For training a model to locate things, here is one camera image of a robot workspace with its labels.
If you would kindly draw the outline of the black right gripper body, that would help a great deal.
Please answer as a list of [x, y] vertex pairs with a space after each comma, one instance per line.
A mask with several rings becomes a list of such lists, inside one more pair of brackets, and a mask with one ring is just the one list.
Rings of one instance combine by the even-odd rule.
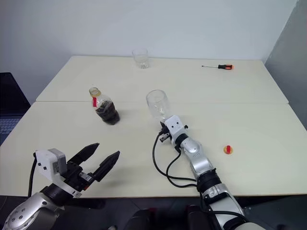
[[165, 140], [167, 140], [168, 138], [171, 138], [170, 132], [168, 129], [161, 129], [161, 131], [158, 134], [158, 138], [160, 140], [160, 142], [164, 142]]

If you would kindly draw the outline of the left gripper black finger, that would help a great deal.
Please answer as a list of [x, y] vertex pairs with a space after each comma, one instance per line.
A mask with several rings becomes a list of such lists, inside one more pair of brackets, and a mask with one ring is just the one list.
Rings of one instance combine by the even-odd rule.
[[80, 165], [82, 162], [87, 161], [98, 148], [99, 143], [90, 144], [83, 149], [81, 149], [77, 154], [75, 154], [70, 160], [70, 163]]
[[102, 163], [100, 163], [98, 169], [93, 173], [92, 177], [100, 182], [115, 166], [118, 158], [120, 156], [120, 151], [117, 151], [104, 159]]

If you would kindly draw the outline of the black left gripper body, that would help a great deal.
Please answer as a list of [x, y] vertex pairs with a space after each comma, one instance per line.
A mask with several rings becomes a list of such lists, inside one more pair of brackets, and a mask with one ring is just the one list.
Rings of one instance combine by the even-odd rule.
[[67, 163], [67, 171], [63, 177], [65, 178], [64, 183], [78, 192], [85, 191], [94, 182], [93, 177], [83, 173], [83, 168], [73, 162]]

